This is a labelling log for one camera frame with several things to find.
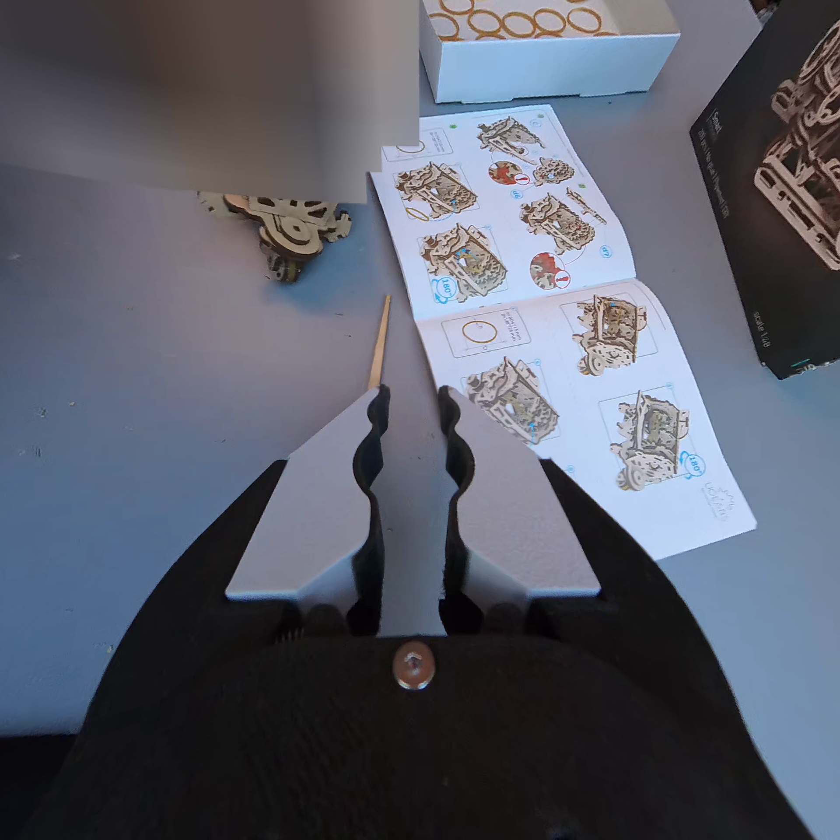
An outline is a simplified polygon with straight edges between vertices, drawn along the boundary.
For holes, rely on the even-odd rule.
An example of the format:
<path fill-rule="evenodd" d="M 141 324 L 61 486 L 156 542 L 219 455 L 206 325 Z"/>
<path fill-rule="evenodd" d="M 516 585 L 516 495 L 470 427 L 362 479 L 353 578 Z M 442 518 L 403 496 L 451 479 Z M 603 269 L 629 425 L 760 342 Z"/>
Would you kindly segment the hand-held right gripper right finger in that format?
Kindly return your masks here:
<path fill-rule="evenodd" d="M 438 408 L 456 483 L 438 603 L 446 633 L 479 632 L 497 606 L 525 616 L 544 597 L 598 596 L 601 584 L 539 457 L 454 388 L 439 389 Z"/>

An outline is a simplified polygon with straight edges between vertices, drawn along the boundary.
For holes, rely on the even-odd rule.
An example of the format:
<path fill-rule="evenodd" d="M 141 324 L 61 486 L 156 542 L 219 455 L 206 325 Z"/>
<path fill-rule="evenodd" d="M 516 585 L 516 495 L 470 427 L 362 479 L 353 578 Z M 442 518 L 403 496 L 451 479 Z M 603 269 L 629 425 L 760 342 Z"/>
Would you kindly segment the thin wooden stick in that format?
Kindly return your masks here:
<path fill-rule="evenodd" d="M 373 358 L 371 363 L 371 371 L 369 381 L 367 383 L 367 390 L 379 387 L 382 384 L 382 375 L 385 358 L 385 342 L 389 328 L 389 318 L 392 305 L 392 295 L 386 295 L 381 313 L 381 319 L 377 335 L 374 343 Z"/>

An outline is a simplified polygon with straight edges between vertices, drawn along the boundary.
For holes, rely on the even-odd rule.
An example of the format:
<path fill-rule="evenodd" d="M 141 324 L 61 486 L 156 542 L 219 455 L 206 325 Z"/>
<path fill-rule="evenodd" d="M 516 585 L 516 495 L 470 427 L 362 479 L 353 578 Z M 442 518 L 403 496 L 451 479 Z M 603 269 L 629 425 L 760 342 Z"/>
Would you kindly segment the white cardboard box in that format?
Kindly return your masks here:
<path fill-rule="evenodd" d="M 423 1 L 419 48 L 437 103 L 583 98 L 647 91 L 679 40 L 664 1 L 607 2 L 619 35 L 444 42 Z"/>

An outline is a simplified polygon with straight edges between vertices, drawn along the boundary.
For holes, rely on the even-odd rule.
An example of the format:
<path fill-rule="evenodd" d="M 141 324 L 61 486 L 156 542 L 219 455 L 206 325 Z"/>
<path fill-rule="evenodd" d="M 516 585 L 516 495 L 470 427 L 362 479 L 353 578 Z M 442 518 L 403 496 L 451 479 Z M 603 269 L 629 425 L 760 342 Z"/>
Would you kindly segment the wooden mechanical puzzle model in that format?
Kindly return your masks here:
<path fill-rule="evenodd" d="M 216 217 L 241 216 L 259 225 L 259 247 L 281 283 L 297 281 L 323 244 L 346 238 L 352 225 L 350 214 L 336 203 L 215 192 L 197 197 Z"/>

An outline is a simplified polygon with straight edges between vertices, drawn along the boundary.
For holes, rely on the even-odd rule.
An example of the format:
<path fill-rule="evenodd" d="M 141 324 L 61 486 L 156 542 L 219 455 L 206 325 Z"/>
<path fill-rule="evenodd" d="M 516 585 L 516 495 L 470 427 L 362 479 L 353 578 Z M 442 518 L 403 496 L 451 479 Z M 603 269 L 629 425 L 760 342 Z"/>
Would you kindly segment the group of tan rubber bands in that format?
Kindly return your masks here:
<path fill-rule="evenodd" d="M 588 38 L 619 35 L 602 1 L 423 1 L 444 42 Z"/>

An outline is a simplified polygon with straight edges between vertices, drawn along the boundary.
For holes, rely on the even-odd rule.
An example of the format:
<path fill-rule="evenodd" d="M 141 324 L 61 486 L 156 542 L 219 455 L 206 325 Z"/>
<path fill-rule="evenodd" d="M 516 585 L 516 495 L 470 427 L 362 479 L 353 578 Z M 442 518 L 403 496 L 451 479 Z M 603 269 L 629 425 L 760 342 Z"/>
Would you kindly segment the black printed product box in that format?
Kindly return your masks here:
<path fill-rule="evenodd" d="M 839 2 L 783 2 L 690 138 L 760 361 L 838 361 Z"/>

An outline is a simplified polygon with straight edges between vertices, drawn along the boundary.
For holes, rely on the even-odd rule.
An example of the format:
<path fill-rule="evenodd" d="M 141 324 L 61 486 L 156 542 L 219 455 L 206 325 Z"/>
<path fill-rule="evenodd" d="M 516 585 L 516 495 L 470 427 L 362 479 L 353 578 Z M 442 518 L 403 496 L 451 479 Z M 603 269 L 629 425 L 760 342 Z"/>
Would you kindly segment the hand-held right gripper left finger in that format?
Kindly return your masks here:
<path fill-rule="evenodd" d="M 354 635 L 382 619 L 385 552 L 372 491 L 390 390 L 378 385 L 290 454 L 230 582 L 233 602 L 334 607 Z"/>

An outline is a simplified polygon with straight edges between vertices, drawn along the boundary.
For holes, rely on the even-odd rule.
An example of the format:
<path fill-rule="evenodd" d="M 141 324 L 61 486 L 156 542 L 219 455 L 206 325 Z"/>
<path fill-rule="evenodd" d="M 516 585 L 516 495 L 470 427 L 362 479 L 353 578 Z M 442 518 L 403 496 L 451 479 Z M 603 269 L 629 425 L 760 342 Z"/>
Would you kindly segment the illustrated instruction booklet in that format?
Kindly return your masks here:
<path fill-rule="evenodd" d="M 756 528 L 667 312 L 549 104 L 422 118 L 372 181 L 437 386 L 653 557 Z"/>

